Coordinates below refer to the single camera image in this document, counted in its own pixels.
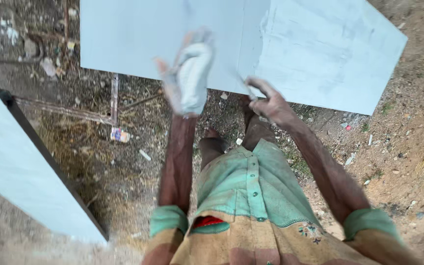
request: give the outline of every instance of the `red cloth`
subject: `red cloth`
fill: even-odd
[[[196,219],[196,222],[194,223],[194,226],[192,227],[197,228],[197,227],[206,226],[206,225],[220,224],[223,222],[224,221],[218,218],[215,218],[213,216],[201,216]]]

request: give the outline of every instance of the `embroidered pattern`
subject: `embroidered pattern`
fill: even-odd
[[[322,234],[324,232],[319,226],[316,226],[311,222],[304,222],[303,224],[300,224],[298,229],[302,236],[310,238],[310,240],[317,245],[322,240]]]

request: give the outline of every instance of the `leg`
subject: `leg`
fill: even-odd
[[[227,142],[225,139],[220,137],[219,133],[215,129],[209,128],[206,129],[204,138],[199,141],[199,148],[202,155],[202,171],[212,160],[225,153],[225,150],[227,149]]]
[[[248,96],[244,95],[241,101],[245,124],[245,136],[242,146],[249,151],[253,151],[261,139],[277,145],[278,142],[274,131],[271,130],[271,125],[266,121],[260,120],[260,117],[248,107],[250,103]]]

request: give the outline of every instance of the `man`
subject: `man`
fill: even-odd
[[[199,143],[203,160],[197,213],[188,225],[192,145],[213,58],[209,38],[204,31],[188,35],[171,69],[157,61],[174,115],[143,263],[420,264],[401,243],[390,218],[371,208],[361,188],[281,94],[253,77],[245,84],[267,99],[244,98],[242,146],[225,154],[226,143],[213,129]],[[344,227],[344,242],[321,228],[276,145],[274,132],[255,112],[292,136],[335,219]]]

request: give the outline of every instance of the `dirt ground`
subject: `dirt ground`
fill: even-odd
[[[79,1],[68,2],[73,10],[70,39],[76,41]],[[424,0],[369,2],[409,38],[373,116],[298,104],[292,107],[337,161],[350,162],[354,154],[346,169],[371,204],[388,212],[405,243],[424,259]],[[14,95],[108,114],[112,74],[80,68],[78,44],[73,51],[65,51],[58,37],[65,32],[62,1],[2,3],[0,58],[24,55],[25,29],[44,33],[46,53],[55,65],[58,58],[60,75],[48,77],[39,65],[0,65],[0,88]],[[19,31],[19,37],[8,34],[8,27]],[[157,81],[121,75],[119,106],[148,98],[159,89]],[[228,99],[222,99],[221,94],[210,91],[197,125],[196,144],[208,126],[215,127],[230,148],[236,147],[237,138],[243,138],[239,95],[227,93]],[[132,134],[129,143],[111,142],[108,125],[23,111],[110,240],[106,245],[93,245],[52,234],[0,196],[0,264],[137,264],[147,243],[164,163],[171,117],[167,102],[159,97],[120,114],[121,128]],[[344,129],[341,123],[348,123],[351,129]],[[276,137],[322,225],[343,238],[290,136],[276,128]],[[195,180],[201,158],[196,145],[194,148]],[[140,149],[152,160],[145,160]],[[194,184],[191,201],[190,215],[195,211]]]

